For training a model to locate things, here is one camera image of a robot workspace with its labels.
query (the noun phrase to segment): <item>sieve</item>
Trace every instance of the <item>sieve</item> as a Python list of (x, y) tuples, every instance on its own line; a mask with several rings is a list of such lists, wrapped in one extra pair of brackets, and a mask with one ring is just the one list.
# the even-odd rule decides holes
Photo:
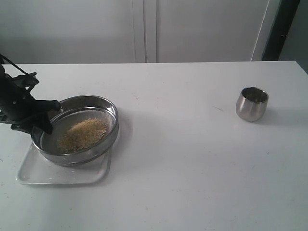
[[(46, 159), (62, 166), (71, 166), (94, 160), (108, 151), (119, 130), (118, 112), (112, 102), (98, 96), (76, 96), (60, 101), (60, 104), (60, 112), (52, 111), (48, 114), (53, 126), (52, 134), (49, 135), (37, 127), (32, 130), (32, 141)], [(107, 124), (102, 140), (77, 152), (60, 153), (57, 141), (74, 124), (86, 119), (99, 119)]]

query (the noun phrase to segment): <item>stainless steel cup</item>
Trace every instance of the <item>stainless steel cup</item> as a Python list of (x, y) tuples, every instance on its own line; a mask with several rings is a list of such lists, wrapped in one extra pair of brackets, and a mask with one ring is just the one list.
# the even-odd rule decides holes
[(248, 122), (260, 119), (268, 105), (269, 95), (262, 89), (244, 88), (236, 103), (237, 115)]

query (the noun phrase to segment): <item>white table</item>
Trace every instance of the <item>white table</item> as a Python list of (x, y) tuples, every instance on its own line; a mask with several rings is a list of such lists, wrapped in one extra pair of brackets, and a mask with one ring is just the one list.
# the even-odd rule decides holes
[[(31, 138), (0, 125), (0, 230), (308, 230), (308, 76), (297, 63), (21, 67), (38, 73), (37, 99), (110, 99), (120, 139), (105, 181), (29, 187), (15, 175)], [(269, 94), (256, 123), (235, 113), (246, 86)]]

